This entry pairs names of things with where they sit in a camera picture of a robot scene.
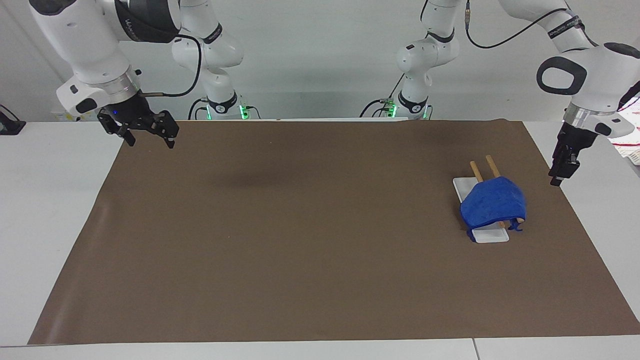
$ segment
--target white backdrop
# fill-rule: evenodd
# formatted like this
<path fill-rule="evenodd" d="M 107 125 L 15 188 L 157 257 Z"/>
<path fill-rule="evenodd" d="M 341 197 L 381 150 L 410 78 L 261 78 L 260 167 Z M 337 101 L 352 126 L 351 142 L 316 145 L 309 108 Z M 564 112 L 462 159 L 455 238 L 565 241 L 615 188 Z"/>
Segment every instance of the white backdrop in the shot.
<path fill-rule="evenodd" d="M 44 55 L 23 61 L 24 51 L 14 51 L 15 34 L 4 31 L 3 25 L 1 44 L 9 51 L 0 51 L 0 83 L 19 83 L 26 90 L 16 97 L 7 95 L 2 87 L 0 101 L 24 114 L 26 120 L 46 120 L 55 88 L 60 78 L 69 77 L 70 70 L 44 40 L 27 1 L 0 2 L 22 29 L 18 45 Z M 245 48 L 244 62 L 229 70 L 236 88 L 263 117 L 357 116 L 365 104 L 388 95 L 396 83 L 400 75 L 396 51 L 424 36 L 419 22 L 422 0 L 394 4 L 365 0 L 213 3 L 225 31 Z M 571 5 L 597 42 L 630 44 L 640 35 L 637 0 L 583 0 Z M 474 0 L 472 9 L 472 35 L 482 44 L 495 43 L 527 25 L 509 17 L 497 0 Z M 543 93 L 535 82 L 540 63 L 556 54 L 541 28 L 536 26 L 492 50 L 469 44 L 462 11 L 456 29 L 461 56 L 431 71 L 430 103 L 435 119 L 561 119 L 569 98 Z M 142 69 L 144 91 L 179 92 L 191 84 L 193 74 L 173 61 L 170 44 L 124 42 L 121 46 L 132 64 Z M 6 71 L 7 61 L 17 68 Z M 183 119 L 191 102 L 203 95 L 199 86 L 185 98 L 151 102 L 156 111 L 168 109 L 176 119 Z"/>

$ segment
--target blue towel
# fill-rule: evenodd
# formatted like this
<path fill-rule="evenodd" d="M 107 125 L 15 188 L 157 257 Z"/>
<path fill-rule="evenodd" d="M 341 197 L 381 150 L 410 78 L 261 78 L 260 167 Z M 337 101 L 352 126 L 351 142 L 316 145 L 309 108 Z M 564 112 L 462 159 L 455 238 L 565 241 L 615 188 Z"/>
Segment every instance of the blue towel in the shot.
<path fill-rule="evenodd" d="M 460 205 L 460 213 L 469 230 L 471 240 L 476 239 L 471 230 L 498 221 L 509 221 L 509 230 L 518 229 L 518 218 L 527 218 L 527 203 L 522 190 L 504 176 L 477 183 Z"/>

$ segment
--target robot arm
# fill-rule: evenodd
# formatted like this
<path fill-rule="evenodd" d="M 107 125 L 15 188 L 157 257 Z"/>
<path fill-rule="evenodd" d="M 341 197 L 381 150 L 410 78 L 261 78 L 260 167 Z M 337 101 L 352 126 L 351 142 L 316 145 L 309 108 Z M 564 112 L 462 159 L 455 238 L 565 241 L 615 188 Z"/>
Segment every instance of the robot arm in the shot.
<path fill-rule="evenodd" d="M 178 0 L 29 0 L 31 13 L 74 75 L 56 91 L 72 115 L 100 109 L 109 134 L 133 146 L 130 130 L 162 137 L 172 148 L 179 127 L 168 111 L 154 113 L 140 91 L 138 72 L 119 40 L 170 42 L 179 32 Z"/>
<path fill-rule="evenodd" d="M 207 93 L 208 110 L 216 119 L 245 117 L 240 108 L 241 96 L 234 90 L 231 78 L 222 68 L 239 65 L 244 51 L 238 41 L 218 22 L 210 0 L 180 2 L 182 28 L 198 39 L 203 49 L 200 80 Z M 183 39 L 173 42 L 174 60 L 196 72 L 198 51 Z"/>
<path fill-rule="evenodd" d="M 428 31 L 426 38 L 398 51 L 396 61 L 405 79 L 394 99 L 397 116 L 422 117 L 431 87 L 429 70 L 458 57 L 460 43 L 454 37 L 453 22 L 461 4 L 462 0 L 429 0 L 421 18 Z"/>
<path fill-rule="evenodd" d="M 542 63 L 537 81 L 545 92 L 572 97 L 549 172 L 551 184 L 559 186 L 580 167 L 579 152 L 591 147 L 598 135 L 616 138 L 635 129 L 617 110 L 640 78 L 640 51 L 625 44 L 593 43 L 563 0 L 499 1 L 510 16 L 531 22 L 553 12 L 538 24 L 560 55 Z"/>

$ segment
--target blue cloth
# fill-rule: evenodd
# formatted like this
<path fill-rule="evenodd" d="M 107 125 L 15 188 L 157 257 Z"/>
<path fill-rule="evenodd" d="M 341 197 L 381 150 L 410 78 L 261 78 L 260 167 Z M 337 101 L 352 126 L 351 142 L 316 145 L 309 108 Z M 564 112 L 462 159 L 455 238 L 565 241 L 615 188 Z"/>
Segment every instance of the blue cloth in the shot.
<path fill-rule="evenodd" d="M 462 219 L 468 227 L 471 240 L 476 239 L 471 230 L 498 221 L 509 221 L 509 230 L 518 229 L 517 218 L 527 218 L 527 203 L 522 190 L 504 176 L 477 183 L 460 204 Z"/>

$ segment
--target white table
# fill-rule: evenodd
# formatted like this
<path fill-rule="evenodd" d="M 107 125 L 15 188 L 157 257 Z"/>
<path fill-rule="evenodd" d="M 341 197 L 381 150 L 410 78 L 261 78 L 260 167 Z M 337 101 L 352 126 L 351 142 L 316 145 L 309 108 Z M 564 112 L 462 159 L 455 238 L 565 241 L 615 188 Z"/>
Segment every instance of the white table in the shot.
<path fill-rule="evenodd" d="M 559 124 L 526 126 L 550 160 Z M 640 336 L 19 347 L 28 341 L 120 144 L 89 122 L 30 123 L 19 136 L 0 136 L 0 345 L 18 346 L 0 348 L 0 359 L 466 360 L 477 359 L 476 351 L 482 360 L 640 358 Z M 580 160 L 563 191 L 640 318 L 640 179 L 604 138 Z"/>

